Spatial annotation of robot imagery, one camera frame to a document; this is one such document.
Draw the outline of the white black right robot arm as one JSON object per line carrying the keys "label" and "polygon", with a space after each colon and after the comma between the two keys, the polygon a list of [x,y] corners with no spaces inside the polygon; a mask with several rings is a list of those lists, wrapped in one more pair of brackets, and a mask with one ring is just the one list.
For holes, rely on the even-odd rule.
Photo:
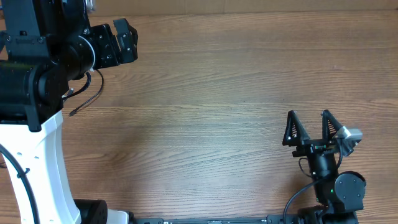
{"label": "white black right robot arm", "polygon": [[[364,208],[365,178],[354,171],[339,171],[343,158],[353,153],[363,133],[342,125],[328,110],[322,111],[321,116],[322,137],[312,139],[296,112],[288,112],[282,144],[295,148],[293,157],[307,161],[309,172],[305,175],[312,182],[291,196],[280,223],[357,223],[356,212]],[[292,202],[310,188],[314,189],[319,205],[288,215]]]}

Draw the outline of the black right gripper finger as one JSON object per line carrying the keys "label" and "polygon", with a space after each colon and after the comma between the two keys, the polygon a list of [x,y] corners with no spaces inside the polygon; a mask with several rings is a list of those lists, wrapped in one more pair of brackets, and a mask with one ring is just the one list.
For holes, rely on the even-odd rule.
{"label": "black right gripper finger", "polygon": [[343,126],[329,110],[322,111],[322,139],[331,140]]}
{"label": "black right gripper finger", "polygon": [[285,134],[282,140],[283,146],[302,146],[310,140],[310,136],[299,120],[296,112],[291,110],[287,115]]}

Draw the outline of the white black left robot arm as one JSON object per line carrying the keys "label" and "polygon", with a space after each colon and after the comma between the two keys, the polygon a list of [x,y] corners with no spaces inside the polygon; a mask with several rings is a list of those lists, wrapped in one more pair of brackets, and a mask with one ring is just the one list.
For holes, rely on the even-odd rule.
{"label": "white black left robot arm", "polygon": [[2,0],[1,154],[22,223],[134,223],[104,200],[72,196],[62,150],[69,82],[137,59],[126,19],[91,26],[93,1]]}

